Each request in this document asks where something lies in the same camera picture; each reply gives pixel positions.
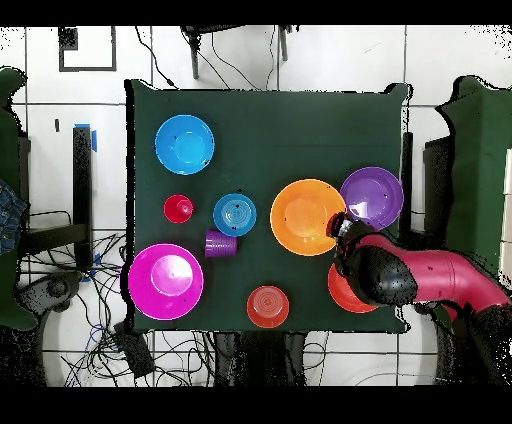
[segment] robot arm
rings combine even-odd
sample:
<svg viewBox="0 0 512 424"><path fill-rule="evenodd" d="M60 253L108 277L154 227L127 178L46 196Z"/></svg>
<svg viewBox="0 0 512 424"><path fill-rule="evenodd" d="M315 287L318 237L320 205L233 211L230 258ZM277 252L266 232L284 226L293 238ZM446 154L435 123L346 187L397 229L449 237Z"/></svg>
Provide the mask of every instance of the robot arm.
<svg viewBox="0 0 512 424"><path fill-rule="evenodd" d="M496 282L462 255L401 249L344 214L334 217L330 234L337 239L336 270L361 301L451 302L447 311L453 321L465 323L466 343L487 370L485 382L512 384L512 302Z"/></svg>
<svg viewBox="0 0 512 424"><path fill-rule="evenodd" d="M410 251L361 221L339 214L332 223L337 238L336 267L355 295L371 305L405 305L448 300L480 312L509 305L510 298L463 256L444 250Z"/></svg>

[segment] orange bowl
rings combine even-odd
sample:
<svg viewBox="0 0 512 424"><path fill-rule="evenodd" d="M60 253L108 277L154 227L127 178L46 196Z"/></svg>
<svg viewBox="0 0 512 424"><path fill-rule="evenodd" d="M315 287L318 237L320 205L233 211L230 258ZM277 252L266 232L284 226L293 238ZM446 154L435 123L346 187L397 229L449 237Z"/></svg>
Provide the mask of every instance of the orange bowl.
<svg viewBox="0 0 512 424"><path fill-rule="evenodd" d="M346 278L342 277L336 271L334 264L329 269L327 276L327 287L331 297L336 304L349 312L364 314L377 309L377 306L368 305L361 302L350 288Z"/></svg>
<svg viewBox="0 0 512 424"><path fill-rule="evenodd" d="M327 235L329 220L345 212L341 194L314 179L295 181L277 195L270 210L270 226L277 241L292 253L321 255L336 242Z"/></svg>

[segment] green panel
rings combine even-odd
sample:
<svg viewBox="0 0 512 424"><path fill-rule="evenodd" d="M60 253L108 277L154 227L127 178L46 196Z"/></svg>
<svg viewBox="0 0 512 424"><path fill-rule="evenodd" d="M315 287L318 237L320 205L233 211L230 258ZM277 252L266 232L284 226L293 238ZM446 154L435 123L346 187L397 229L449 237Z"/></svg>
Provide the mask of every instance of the green panel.
<svg viewBox="0 0 512 424"><path fill-rule="evenodd" d="M7 103L24 84L25 79L19 71L0 68L0 178L18 195L20 186L18 126L15 115L7 108ZM0 255L0 325L29 330L37 324L37 321L14 299L17 258L16 250Z"/></svg>
<svg viewBox="0 0 512 424"><path fill-rule="evenodd" d="M287 184L318 178L334 187L362 166L399 173L400 112L407 86L389 94L153 91L137 81L135 94L135 253L149 245L176 243L190 250L205 275L203 295L186 316L155 321L136 315L138 329L255 330L246 314L256 287L272 283L290 300L279 330L403 332L394 308L368 314L341 310L327 290L333 251L315 257L288 252L274 238L272 202ZM211 163L182 176L167 171L154 153L160 125L177 114L204 120L215 137ZM254 228L239 238L231 258L204 258L212 212L223 195L241 190L257 209ZM163 203L174 193L189 196L195 211L182 225L169 223Z"/></svg>
<svg viewBox="0 0 512 424"><path fill-rule="evenodd" d="M512 93L463 78L459 99L443 106L455 131L452 170L454 204L446 246L499 270L503 222L503 181L512 147Z"/></svg>

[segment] magenta bowl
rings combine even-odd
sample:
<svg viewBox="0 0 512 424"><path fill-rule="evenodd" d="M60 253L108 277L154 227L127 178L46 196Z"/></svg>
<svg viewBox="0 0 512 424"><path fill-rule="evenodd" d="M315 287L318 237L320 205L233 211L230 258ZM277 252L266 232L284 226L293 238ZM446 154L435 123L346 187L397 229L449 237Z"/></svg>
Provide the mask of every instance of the magenta bowl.
<svg viewBox="0 0 512 424"><path fill-rule="evenodd" d="M188 250L155 244L142 250L128 273L128 291L137 309L157 320L188 314L203 292L203 271Z"/></svg>

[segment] purple bowl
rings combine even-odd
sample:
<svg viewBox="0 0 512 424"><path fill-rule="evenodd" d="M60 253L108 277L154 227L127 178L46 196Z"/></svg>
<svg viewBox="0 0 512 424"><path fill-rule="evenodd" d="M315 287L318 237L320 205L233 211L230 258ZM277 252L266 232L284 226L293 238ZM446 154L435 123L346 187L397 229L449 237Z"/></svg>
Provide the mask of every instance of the purple bowl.
<svg viewBox="0 0 512 424"><path fill-rule="evenodd" d="M348 213L376 230L391 225L400 215L404 203L400 181L388 170L376 166L350 174L340 193Z"/></svg>

